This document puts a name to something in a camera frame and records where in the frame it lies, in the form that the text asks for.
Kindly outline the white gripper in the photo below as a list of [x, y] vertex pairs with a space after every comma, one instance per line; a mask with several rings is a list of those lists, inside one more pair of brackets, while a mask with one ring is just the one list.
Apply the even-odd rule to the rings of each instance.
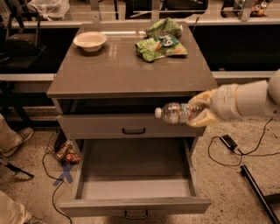
[[235, 103], [237, 84], [222, 85], [216, 89], [207, 90], [195, 95], [189, 102], [191, 108], [202, 107], [204, 109], [196, 117], [186, 122], [194, 128], [206, 127], [221, 120], [234, 120], [240, 118], [240, 113]]

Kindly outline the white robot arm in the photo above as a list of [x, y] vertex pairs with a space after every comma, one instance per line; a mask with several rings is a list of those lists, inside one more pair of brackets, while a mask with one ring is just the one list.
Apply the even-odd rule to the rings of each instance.
[[279, 116], [280, 70], [269, 80], [221, 85], [204, 91], [194, 96], [188, 105], [204, 108], [186, 122], [195, 128], [249, 116]]

